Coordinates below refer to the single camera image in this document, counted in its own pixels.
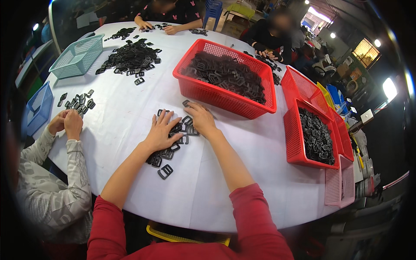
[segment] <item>red sleeve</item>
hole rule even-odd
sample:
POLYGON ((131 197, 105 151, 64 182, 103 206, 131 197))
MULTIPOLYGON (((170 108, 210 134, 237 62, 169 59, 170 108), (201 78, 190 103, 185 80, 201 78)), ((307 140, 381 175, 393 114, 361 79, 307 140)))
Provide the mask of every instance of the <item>red sleeve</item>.
POLYGON ((272 222, 269 205, 257 183, 230 194, 237 225, 239 254, 247 259, 293 259, 285 238, 272 222))
POLYGON ((121 259, 127 255, 123 213, 98 196, 95 200, 87 259, 121 259))

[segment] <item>red shirt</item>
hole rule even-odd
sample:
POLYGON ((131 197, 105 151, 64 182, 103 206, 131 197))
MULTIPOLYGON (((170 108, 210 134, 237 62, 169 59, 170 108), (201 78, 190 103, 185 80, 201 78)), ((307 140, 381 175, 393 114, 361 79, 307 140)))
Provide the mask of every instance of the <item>red shirt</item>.
POLYGON ((157 243, 126 253, 123 213, 98 196, 94 205, 87 259, 293 259, 285 238, 272 222, 269 206, 257 183, 230 194, 239 251, 220 243, 157 243))

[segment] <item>blue plastic stool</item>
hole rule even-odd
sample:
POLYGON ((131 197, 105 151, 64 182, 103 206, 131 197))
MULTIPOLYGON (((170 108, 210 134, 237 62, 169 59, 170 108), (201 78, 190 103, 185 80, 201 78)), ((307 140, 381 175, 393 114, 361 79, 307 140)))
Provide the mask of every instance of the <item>blue plastic stool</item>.
POLYGON ((208 18, 215 18, 215 25, 213 31, 217 29, 218 21, 220 20, 221 14, 223 12, 223 2, 217 0, 206 0, 205 2, 205 17, 202 23, 202 28, 205 29, 208 18))

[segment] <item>gray patterned sleeve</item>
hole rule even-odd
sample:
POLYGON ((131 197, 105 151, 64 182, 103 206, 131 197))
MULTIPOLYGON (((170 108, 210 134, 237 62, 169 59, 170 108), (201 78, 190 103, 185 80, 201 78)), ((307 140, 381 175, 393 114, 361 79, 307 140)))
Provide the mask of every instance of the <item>gray patterned sleeve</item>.
POLYGON ((48 156, 49 150, 52 147, 52 143, 55 140, 49 130, 47 125, 45 130, 43 130, 39 139, 35 141, 34 144, 27 147, 20 153, 20 157, 27 159, 29 161, 35 162, 38 165, 42 165, 48 156))
POLYGON ((46 225, 47 233, 61 231, 84 217, 91 209, 91 188, 82 153, 82 143, 67 141, 68 188, 45 193, 37 188, 30 190, 29 207, 37 208, 39 216, 33 216, 39 224, 46 225))

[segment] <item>black shirt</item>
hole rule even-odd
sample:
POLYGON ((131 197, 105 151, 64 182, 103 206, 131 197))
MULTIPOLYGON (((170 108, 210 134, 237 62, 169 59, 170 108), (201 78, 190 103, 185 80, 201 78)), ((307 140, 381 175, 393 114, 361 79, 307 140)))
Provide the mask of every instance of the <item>black shirt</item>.
POLYGON ((250 46, 253 42, 259 42, 269 49, 276 50, 283 46, 283 58, 284 64, 292 62, 292 39, 290 37, 275 37, 272 36, 267 29, 267 21, 265 19, 258 20, 248 31, 243 35, 242 40, 248 43, 250 46))
POLYGON ((181 25, 201 19, 195 0, 178 0, 175 8, 164 14, 152 12, 153 3, 154 1, 151 0, 136 16, 140 15, 143 21, 171 22, 181 25))

